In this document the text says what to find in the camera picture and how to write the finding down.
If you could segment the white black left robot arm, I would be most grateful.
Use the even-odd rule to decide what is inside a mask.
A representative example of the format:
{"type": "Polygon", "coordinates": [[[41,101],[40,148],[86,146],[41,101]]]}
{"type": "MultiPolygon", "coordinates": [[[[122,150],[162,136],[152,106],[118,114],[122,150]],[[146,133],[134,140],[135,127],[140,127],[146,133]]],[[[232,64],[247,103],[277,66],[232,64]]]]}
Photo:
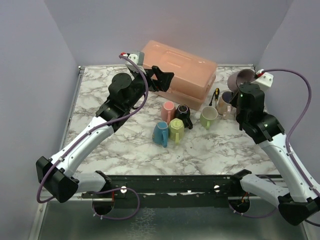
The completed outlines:
{"type": "Polygon", "coordinates": [[[140,98],[147,99],[149,92],[166,92],[173,77],[174,73],[163,72],[155,65],[137,73],[117,73],[108,87],[107,100],[99,107],[88,126],[62,150],[50,158],[42,156],[36,161],[40,187],[45,188],[60,203],[83,192],[94,192],[101,198],[106,197],[111,190],[108,177],[101,171],[75,177],[77,168],[102,141],[137,113],[133,107],[140,98]]]}

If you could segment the iridescent beige mug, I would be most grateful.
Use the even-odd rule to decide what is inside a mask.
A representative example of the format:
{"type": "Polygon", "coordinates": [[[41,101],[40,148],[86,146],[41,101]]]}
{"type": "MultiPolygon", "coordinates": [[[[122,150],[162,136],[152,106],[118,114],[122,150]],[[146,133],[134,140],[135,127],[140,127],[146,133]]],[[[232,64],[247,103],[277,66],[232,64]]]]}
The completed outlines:
{"type": "Polygon", "coordinates": [[[231,99],[233,93],[231,91],[225,91],[222,93],[218,103],[217,103],[217,112],[225,120],[231,120],[235,117],[236,108],[231,105],[231,99]]]}

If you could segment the purple mug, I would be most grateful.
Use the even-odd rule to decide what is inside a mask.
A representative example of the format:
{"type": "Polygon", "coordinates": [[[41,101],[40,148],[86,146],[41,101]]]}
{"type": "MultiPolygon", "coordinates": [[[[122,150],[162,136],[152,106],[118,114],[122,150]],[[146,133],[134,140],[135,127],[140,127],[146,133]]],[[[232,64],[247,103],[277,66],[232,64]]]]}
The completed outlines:
{"type": "Polygon", "coordinates": [[[255,72],[251,69],[242,69],[229,76],[227,80],[228,89],[235,93],[243,83],[250,83],[255,80],[255,72]]]}

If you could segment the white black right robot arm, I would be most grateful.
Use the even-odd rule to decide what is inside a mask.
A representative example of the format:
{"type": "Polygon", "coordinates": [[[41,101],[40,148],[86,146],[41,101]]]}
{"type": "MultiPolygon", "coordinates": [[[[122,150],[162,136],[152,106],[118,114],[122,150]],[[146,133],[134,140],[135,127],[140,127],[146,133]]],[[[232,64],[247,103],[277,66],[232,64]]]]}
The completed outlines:
{"type": "Polygon", "coordinates": [[[286,187],[280,187],[257,177],[248,170],[234,175],[229,189],[240,196],[252,193],[277,207],[281,216],[297,226],[320,210],[320,185],[303,166],[291,149],[284,128],[264,111],[265,93],[259,85],[243,83],[231,100],[236,107],[236,121],[268,155],[282,176],[286,187]]]}

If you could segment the light green round mug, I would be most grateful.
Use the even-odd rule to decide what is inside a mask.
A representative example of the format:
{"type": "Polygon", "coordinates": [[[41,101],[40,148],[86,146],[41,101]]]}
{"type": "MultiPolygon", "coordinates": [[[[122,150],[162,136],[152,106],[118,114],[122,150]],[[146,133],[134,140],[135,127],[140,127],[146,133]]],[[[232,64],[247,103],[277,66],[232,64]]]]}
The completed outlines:
{"type": "Polygon", "coordinates": [[[206,106],[200,113],[200,124],[209,130],[215,119],[218,117],[218,111],[213,106],[206,106]]]}

